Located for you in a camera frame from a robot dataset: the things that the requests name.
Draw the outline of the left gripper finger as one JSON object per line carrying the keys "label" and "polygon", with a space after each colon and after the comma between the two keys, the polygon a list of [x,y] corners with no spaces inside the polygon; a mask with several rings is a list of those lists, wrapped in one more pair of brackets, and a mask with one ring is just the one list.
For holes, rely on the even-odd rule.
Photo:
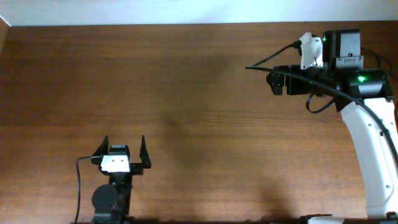
{"label": "left gripper finger", "polygon": [[103,142],[99,145],[97,150],[93,153],[93,156],[108,155],[108,149],[109,149],[109,136],[106,135],[103,139]]}
{"label": "left gripper finger", "polygon": [[141,147],[140,147],[139,157],[141,159],[141,165],[142,165],[143,169],[150,169],[152,167],[149,153],[147,151],[146,139],[145,139],[144,135],[142,135],[142,139],[141,139]]}

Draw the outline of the black USB cable short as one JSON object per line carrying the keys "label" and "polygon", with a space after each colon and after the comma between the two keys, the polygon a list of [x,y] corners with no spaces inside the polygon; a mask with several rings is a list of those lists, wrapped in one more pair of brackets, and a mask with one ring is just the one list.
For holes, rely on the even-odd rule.
{"label": "black USB cable short", "polygon": [[392,78],[394,81],[397,81],[397,76],[395,76],[394,72],[393,72],[392,63],[388,58],[386,58],[385,56],[382,56],[382,55],[376,53],[375,51],[373,51],[369,48],[366,48],[366,47],[361,47],[361,52],[363,54],[371,55],[372,57],[374,57],[376,59],[378,68],[382,68],[382,61],[386,62],[388,65],[388,71],[387,71],[388,77]]}

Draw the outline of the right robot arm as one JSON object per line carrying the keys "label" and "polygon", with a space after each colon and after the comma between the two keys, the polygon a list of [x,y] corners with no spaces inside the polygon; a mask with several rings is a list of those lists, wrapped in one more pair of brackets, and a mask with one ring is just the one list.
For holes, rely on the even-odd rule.
{"label": "right robot arm", "polygon": [[274,67],[266,81],[274,95],[330,96],[347,126],[366,194],[367,217],[309,215],[304,223],[397,223],[397,130],[388,75],[364,68],[358,29],[307,32],[291,44],[301,63]]}

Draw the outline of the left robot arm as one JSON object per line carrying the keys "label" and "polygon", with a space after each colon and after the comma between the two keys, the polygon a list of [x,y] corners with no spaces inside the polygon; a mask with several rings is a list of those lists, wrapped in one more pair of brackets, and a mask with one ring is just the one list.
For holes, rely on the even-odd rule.
{"label": "left robot arm", "polygon": [[140,162],[130,162],[129,146],[110,145],[106,136],[93,154],[91,163],[108,177],[108,183],[99,186],[93,193],[91,202],[94,207],[92,223],[131,223],[129,207],[132,190],[132,177],[143,175],[151,168],[146,140],[143,136],[139,150]]}

